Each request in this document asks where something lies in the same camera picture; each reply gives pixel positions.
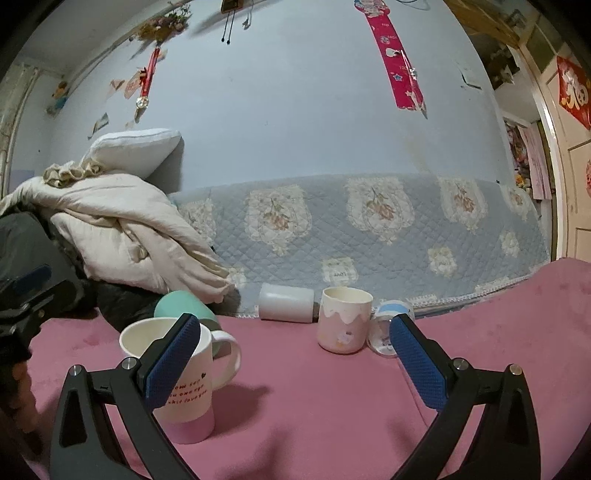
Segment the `cup rim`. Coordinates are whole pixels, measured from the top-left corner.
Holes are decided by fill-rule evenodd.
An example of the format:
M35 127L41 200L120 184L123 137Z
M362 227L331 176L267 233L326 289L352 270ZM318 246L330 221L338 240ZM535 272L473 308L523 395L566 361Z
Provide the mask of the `cup rim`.
M119 334L119 347L121 348L121 350L123 350L123 352L125 353L125 355L127 355L127 356L133 356L135 358L139 358L139 356L135 355L134 353L131 353L123 345L123 336L126 333L129 333L129 331L132 330L133 327L139 326L140 324L143 324L143 323L153 322L155 320L174 320L174 321L176 321L176 320L178 320L178 318L176 318L176 317L151 317L149 319L138 320L137 322L134 322L134 323L128 325L127 327L125 327L121 331L121 333ZM199 339L199 343L201 343L202 340L203 340L203 331L204 330L206 331L207 341L204 343L204 347L202 347L202 348L199 348L199 344L197 344L197 346L195 347L195 350L191 354L191 358L193 358L194 356L199 355L200 353L202 353L207 348L207 345L209 343L212 343L212 341L213 341L213 335L212 335L211 331L209 330L209 328L207 328L204 324L202 324L201 321L199 323L201 325L201 335L202 335L202 337Z
M363 293L363 294L367 295L368 296L368 299L365 300L365 301L342 300L342 299L338 299L338 298L330 295L328 293L329 290L354 290L354 291L357 291L357 292L360 292L360 293ZM328 287L328 288L325 288L322 291L322 295L323 296L326 296L327 298L330 298L331 300L341 301L342 303L352 303L352 304L354 304L354 303L357 303L357 304L362 303L362 304L365 304L365 303L372 303L374 301L374 296L371 293L369 293L369 292L367 292L365 290L361 290L360 288L353 288L353 287Z

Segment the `mint green cup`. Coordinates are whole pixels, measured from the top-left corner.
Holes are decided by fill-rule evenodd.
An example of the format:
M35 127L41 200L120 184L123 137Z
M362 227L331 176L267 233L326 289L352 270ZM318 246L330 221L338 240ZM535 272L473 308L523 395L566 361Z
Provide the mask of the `mint green cup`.
M222 329L214 313L189 291L177 290L167 293L154 309L154 317L179 318L183 313L195 315L210 332ZM219 349L219 343L213 345L214 356Z

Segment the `red wand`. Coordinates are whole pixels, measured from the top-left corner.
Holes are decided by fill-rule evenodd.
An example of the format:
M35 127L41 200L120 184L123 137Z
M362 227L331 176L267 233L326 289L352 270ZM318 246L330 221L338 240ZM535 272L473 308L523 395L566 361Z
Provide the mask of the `red wand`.
M145 71L145 75L141 76L142 91L138 99L135 101L135 106L138 110L148 108L148 95L150 94L150 87L152 86L152 79L154 78L154 72L156 71L156 62L158 61L158 55L160 55L160 47L156 47L152 52L150 63Z

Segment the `curtain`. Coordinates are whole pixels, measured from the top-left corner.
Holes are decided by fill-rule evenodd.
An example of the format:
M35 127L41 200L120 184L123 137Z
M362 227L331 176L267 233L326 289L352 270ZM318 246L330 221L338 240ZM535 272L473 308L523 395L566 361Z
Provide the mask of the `curtain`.
M550 178L540 131L535 125L528 128L518 128L527 149L534 198L536 200L551 200Z
M13 64L0 82L0 197L8 193L12 149L22 107L39 73L38 68Z

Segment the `white pillow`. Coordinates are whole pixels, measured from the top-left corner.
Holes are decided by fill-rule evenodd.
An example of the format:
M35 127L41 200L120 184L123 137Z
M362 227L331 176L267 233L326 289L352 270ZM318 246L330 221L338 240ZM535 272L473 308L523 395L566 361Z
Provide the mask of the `white pillow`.
M115 132L97 138L84 159L92 158L108 170L123 170L146 179L180 140L180 132L167 128Z

